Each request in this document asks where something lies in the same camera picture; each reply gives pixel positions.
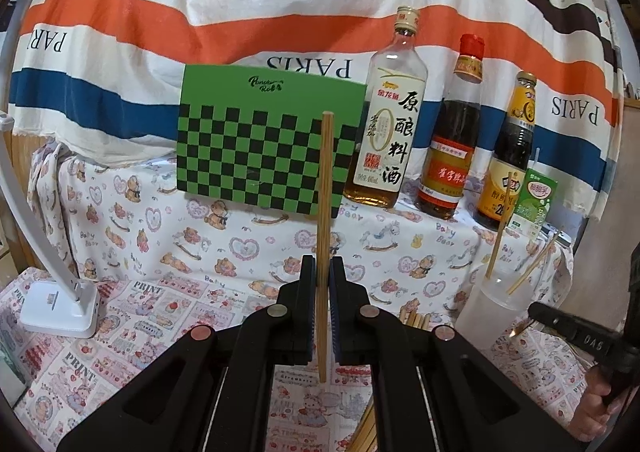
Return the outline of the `right hand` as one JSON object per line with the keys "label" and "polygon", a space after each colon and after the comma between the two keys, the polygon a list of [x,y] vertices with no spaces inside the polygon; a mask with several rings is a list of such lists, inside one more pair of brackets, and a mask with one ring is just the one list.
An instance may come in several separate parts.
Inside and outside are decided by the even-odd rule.
{"label": "right hand", "polygon": [[611,386],[597,365],[590,368],[585,381],[586,389],[582,393],[567,431],[578,441],[591,442],[605,434],[608,422],[623,409],[629,391],[624,391],[605,406],[603,398],[610,394]]}

